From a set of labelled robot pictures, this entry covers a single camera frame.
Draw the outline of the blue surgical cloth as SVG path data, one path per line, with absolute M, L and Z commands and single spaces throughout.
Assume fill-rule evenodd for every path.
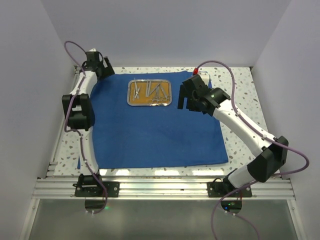
M 93 149 L 101 169 L 188 167 L 225 164 L 228 156 L 220 122 L 200 112 L 178 109 L 180 85 L 188 71 L 115 74 L 99 81 L 90 96 L 95 114 Z M 168 106 L 130 106 L 132 80 L 171 84 Z

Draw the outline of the steel forceps with ring handles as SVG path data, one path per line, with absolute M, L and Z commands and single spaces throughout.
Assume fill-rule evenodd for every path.
M 157 86 L 158 86 L 158 84 L 153 88 L 153 90 L 151 90 L 151 88 L 150 88 L 149 97 L 151 96 L 151 94 L 152 94 L 153 92 L 155 92 L 155 94 L 154 94 L 154 96 L 153 96 L 152 98 L 150 98 L 150 99 L 148 100 L 149 103 L 158 103 L 158 102 L 160 102 L 160 98 L 158 98 L 158 91 L 157 91 Z

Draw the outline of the steel scalpel handle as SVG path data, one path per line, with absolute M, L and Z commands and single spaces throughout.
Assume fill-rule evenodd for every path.
M 152 85 L 152 81 L 148 80 L 147 84 L 146 84 L 146 92 L 145 92 L 145 96 L 148 98 L 150 95 L 150 91 L 151 91 L 151 85 Z

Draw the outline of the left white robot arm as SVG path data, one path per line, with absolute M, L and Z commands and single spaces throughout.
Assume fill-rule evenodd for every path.
M 99 165 L 93 147 L 96 118 L 91 94 L 100 80 L 114 75 L 115 72 L 108 58 L 103 57 L 95 48 L 87 51 L 85 55 L 86 61 L 81 65 L 75 87 L 69 94 L 62 96 L 62 106 L 65 132 L 74 132 L 78 137 L 80 175 L 93 178 L 87 183 L 86 190 L 96 197 L 103 193 L 104 184 L 99 180 Z

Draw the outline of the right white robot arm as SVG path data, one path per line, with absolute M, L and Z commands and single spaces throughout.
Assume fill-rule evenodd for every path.
M 178 109 L 183 108 L 208 114 L 226 125 L 255 157 L 223 178 L 219 189 L 227 196 L 235 196 L 250 182 L 266 182 L 286 163 L 288 151 L 283 146 L 288 146 L 288 140 L 283 136 L 276 138 L 259 128 L 240 109 L 232 106 L 231 97 L 224 90 L 209 88 L 198 74 L 180 85 Z

